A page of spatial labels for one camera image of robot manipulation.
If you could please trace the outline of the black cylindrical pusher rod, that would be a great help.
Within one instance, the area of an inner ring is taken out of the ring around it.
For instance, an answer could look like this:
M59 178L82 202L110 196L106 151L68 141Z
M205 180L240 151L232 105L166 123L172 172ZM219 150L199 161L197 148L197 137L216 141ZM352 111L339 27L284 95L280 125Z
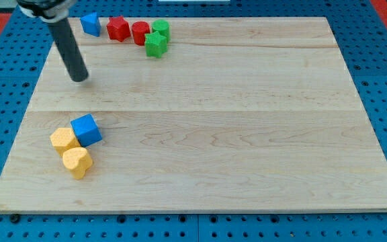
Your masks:
M71 80L74 82L86 80L89 73L68 19L49 23L48 29Z

